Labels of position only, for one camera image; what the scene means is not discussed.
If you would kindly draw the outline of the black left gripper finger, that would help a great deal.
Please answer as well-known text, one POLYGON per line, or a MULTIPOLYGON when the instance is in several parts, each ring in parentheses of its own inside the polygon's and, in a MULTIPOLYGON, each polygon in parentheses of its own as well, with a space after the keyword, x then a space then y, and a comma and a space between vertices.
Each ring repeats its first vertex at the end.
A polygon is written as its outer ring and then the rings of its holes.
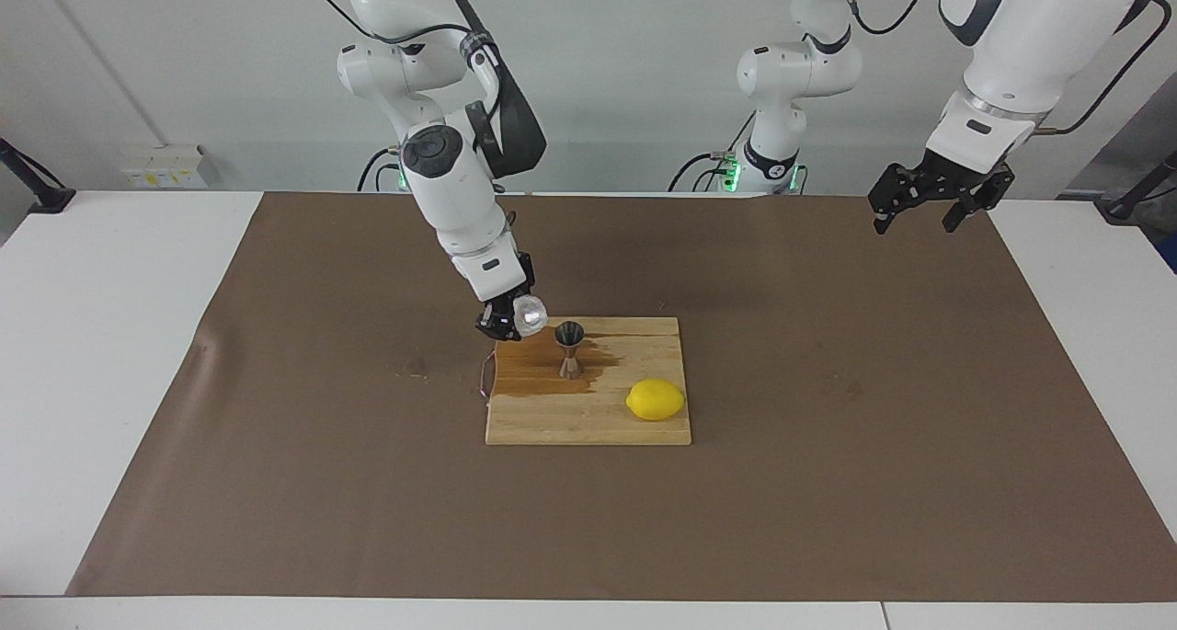
POLYGON ((960 188, 955 195, 955 205, 942 220, 946 233, 955 233, 957 228, 975 212, 993 210, 1000 199, 1006 195, 1006 190, 1015 181, 1013 172, 996 172, 988 180, 980 183, 975 188, 960 188))
POLYGON ((938 183, 939 177, 923 166, 906 168, 897 163, 887 165, 867 194, 875 212, 875 231, 885 236, 897 215, 929 201, 937 193, 938 183))

